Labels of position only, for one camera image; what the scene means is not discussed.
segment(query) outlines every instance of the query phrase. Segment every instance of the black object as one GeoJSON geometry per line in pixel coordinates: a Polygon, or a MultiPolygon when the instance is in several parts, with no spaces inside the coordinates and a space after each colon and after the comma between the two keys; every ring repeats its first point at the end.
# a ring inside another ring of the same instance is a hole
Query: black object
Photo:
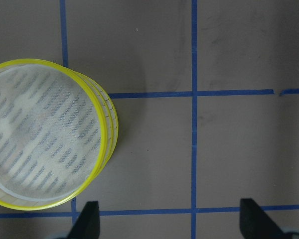
{"type": "Polygon", "coordinates": [[[240,232],[245,239],[299,239],[299,233],[284,233],[253,199],[240,200],[240,232]]]}
{"type": "Polygon", "coordinates": [[[99,203],[87,202],[69,235],[59,239],[98,239],[100,228],[99,203]]]}

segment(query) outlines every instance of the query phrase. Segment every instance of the gray tile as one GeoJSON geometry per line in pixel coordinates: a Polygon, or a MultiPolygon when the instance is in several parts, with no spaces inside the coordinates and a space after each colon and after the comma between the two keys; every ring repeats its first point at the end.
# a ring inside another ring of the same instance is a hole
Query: gray tile
{"type": "MultiPolygon", "coordinates": [[[[40,212],[40,213],[51,213],[51,212],[70,212],[71,211],[71,202],[67,202],[64,204],[61,204],[57,207],[44,209],[44,210],[38,210],[38,211],[30,211],[30,212],[40,212]]],[[[0,213],[23,213],[24,211],[14,210],[10,208],[6,208],[3,206],[0,206],[0,213]]]]}
{"type": "MultiPolygon", "coordinates": [[[[299,210],[266,212],[283,230],[299,230],[299,210]]],[[[239,230],[239,213],[197,214],[197,237],[243,239],[239,230]]]]}
{"type": "Polygon", "coordinates": [[[198,207],[299,204],[299,95],[198,99],[198,207]]]}
{"type": "Polygon", "coordinates": [[[104,171],[77,197],[78,210],[190,208],[191,98],[114,100],[119,141],[104,171]]]}
{"type": "Polygon", "coordinates": [[[101,217],[100,239],[189,239],[190,215],[133,215],[101,217]]]}
{"type": "Polygon", "coordinates": [[[198,1],[198,89],[299,88],[299,0],[198,1]]]}
{"type": "Polygon", "coordinates": [[[59,1],[0,1],[0,63],[39,58],[62,63],[59,1]]]}
{"type": "Polygon", "coordinates": [[[71,218],[0,219],[0,239],[45,239],[71,230],[71,218]]]}
{"type": "Polygon", "coordinates": [[[70,68],[110,93],[191,89],[190,0],[66,3],[70,68]]]}

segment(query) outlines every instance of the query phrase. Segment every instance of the vertical blue line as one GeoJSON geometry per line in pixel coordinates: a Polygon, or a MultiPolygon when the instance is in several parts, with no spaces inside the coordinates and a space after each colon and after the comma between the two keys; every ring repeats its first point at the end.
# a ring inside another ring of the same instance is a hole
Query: vertical blue line
{"type": "Polygon", "coordinates": [[[191,77],[192,77],[192,147],[191,147],[191,239],[196,239],[197,175],[197,0],[191,2],[191,77]]]}
{"type": "Polygon", "coordinates": [[[68,38],[66,30],[65,0],[60,0],[60,19],[61,19],[61,40],[62,40],[62,59],[63,66],[69,67],[68,63],[68,38]]]}
{"type": "Polygon", "coordinates": [[[71,212],[72,212],[72,224],[74,225],[76,222],[76,198],[71,200],[71,212]]]}

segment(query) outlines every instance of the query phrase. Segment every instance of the white mesh fabric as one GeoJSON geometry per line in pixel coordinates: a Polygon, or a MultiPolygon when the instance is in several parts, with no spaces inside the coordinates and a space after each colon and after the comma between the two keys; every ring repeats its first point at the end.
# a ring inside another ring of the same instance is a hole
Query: white mesh fabric
{"type": "Polygon", "coordinates": [[[0,73],[0,188],[17,198],[69,195],[90,175],[101,129],[81,87],[30,64],[0,73]]]}

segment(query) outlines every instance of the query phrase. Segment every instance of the round container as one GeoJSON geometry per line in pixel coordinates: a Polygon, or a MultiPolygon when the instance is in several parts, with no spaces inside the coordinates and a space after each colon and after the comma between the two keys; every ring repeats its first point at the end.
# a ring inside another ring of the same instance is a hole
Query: round container
{"type": "Polygon", "coordinates": [[[102,171],[118,138],[107,93],[58,64],[0,64],[0,205],[39,210],[65,203],[102,171]]]}

